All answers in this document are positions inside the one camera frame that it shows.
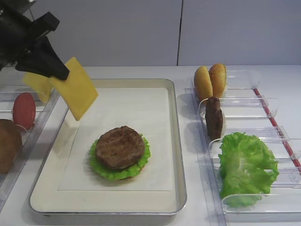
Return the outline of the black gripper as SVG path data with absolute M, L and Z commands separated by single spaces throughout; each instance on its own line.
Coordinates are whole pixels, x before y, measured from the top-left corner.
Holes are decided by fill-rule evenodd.
M 70 71 L 47 38 L 60 21 L 50 12 L 33 21 L 24 16 L 34 3 L 34 0 L 0 2 L 0 67 L 15 64 L 18 71 L 65 81 Z

